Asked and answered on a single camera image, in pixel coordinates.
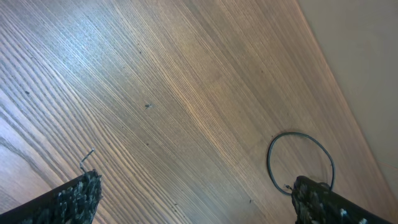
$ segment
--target black cord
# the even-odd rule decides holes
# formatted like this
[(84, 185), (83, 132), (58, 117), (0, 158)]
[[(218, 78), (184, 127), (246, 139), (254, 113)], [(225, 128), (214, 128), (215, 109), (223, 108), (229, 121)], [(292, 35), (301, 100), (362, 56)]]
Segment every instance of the black cord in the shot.
[[(275, 142), (276, 142), (279, 138), (281, 138), (281, 137), (283, 137), (283, 136), (288, 136), (288, 135), (296, 135), (296, 136), (301, 136), (301, 137), (308, 138), (309, 140), (315, 142), (315, 144), (317, 144), (317, 145), (323, 150), (323, 152), (328, 156), (328, 158), (329, 158), (329, 160), (330, 160), (330, 163), (331, 163), (331, 169), (332, 169), (331, 184), (330, 184), (329, 189), (332, 190), (332, 189), (333, 189), (333, 186), (334, 186), (334, 184), (335, 184), (335, 163), (333, 162), (333, 159), (331, 158), (329, 152), (328, 152), (317, 140), (315, 140), (313, 137), (311, 137), (311, 136), (309, 136), (309, 135), (307, 135), (307, 134), (298, 133), (298, 132), (293, 132), (293, 131), (292, 131), (292, 132), (285, 132), (285, 133), (282, 133), (282, 134), (278, 134), (278, 135), (272, 140), (271, 145), (269, 146), (269, 149), (268, 149), (268, 154), (267, 154), (267, 167), (268, 167), (268, 173), (269, 173), (269, 177), (271, 178), (272, 183), (274, 183), (275, 187), (276, 187), (280, 192), (282, 192), (282, 194), (284, 194), (284, 195), (288, 195), (288, 196), (292, 195), (291, 193), (288, 193), (288, 192), (282, 190), (282, 189), (278, 186), (277, 182), (275, 181), (274, 175), (272, 175), (272, 171), (271, 171), (271, 152), (272, 152), (272, 148), (274, 147)], [(290, 186), (288, 186), (288, 185), (285, 185), (285, 186), (286, 186), (288, 189), (292, 190), (292, 188), (291, 188)]]

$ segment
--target black loop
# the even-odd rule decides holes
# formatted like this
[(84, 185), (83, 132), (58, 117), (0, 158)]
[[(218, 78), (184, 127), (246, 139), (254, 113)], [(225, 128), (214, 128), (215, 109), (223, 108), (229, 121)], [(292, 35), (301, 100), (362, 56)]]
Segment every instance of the black loop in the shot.
[(291, 193), (288, 193), (288, 192), (282, 190), (282, 189), (278, 186), (277, 182), (275, 181), (274, 175), (272, 175), (272, 171), (271, 171), (271, 152), (272, 152), (272, 148), (274, 147), (274, 144), (275, 144), (276, 140), (278, 140), (279, 138), (281, 138), (281, 137), (283, 137), (283, 136), (287, 136), (287, 135), (296, 135), (296, 136), (301, 136), (301, 137), (308, 138), (309, 140), (315, 142), (315, 144), (317, 144), (317, 145), (323, 150), (323, 152), (328, 156), (328, 158), (329, 158), (329, 160), (330, 160), (330, 163), (331, 163), (331, 169), (332, 169), (331, 184), (330, 184), (330, 188), (329, 188), (329, 189), (332, 190), (332, 189), (333, 189), (333, 186), (334, 186), (334, 184), (335, 184), (335, 163), (333, 162), (333, 159), (331, 158), (329, 152), (328, 152), (317, 140), (315, 140), (313, 137), (311, 137), (311, 136), (309, 136), (309, 135), (307, 135), (307, 134), (298, 133), (298, 132), (293, 132), (293, 131), (278, 134), (278, 135), (272, 140), (271, 145), (269, 146), (269, 149), (268, 149), (268, 154), (267, 154), (267, 168), (268, 168), (269, 177), (271, 178), (272, 183), (274, 183), (275, 187), (276, 187), (280, 192), (282, 192), (282, 194), (284, 194), (284, 195), (288, 195), (288, 196), (292, 195)]

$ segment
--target wood grain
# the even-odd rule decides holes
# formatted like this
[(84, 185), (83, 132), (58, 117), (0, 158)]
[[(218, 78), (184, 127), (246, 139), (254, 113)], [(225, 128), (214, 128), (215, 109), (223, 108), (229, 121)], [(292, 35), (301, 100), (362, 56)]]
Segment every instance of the wood grain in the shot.
[[(265, 158), (298, 129), (334, 158), (335, 192), (398, 221), (294, 0), (0, 0), (0, 51), (0, 212), (80, 175), (95, 147), (98, 223), (293, 223)], [(308, 141), (273, 156), (281, 185), (330, 181)]]

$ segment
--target brown wood tabletop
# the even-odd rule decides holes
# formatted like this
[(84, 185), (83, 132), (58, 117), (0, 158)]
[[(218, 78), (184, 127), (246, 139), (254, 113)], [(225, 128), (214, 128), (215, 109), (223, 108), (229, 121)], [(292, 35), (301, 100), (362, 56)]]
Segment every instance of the brown wood tabletop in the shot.
[[(98, 223), (294, 223), (277, 133), (313, 136), (334, 191), (398, 205), (295, 0), (0, 0), (0, 212), (103, 175)], [(275, 145), (279, 185), (329, 182), (326, 155)]]

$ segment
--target beige wall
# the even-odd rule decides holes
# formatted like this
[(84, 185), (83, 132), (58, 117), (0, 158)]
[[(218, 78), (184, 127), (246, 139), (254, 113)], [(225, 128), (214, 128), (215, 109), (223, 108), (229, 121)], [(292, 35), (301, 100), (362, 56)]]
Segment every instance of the beige wall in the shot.
[(398, 198), (398, 1), (298, 2)]

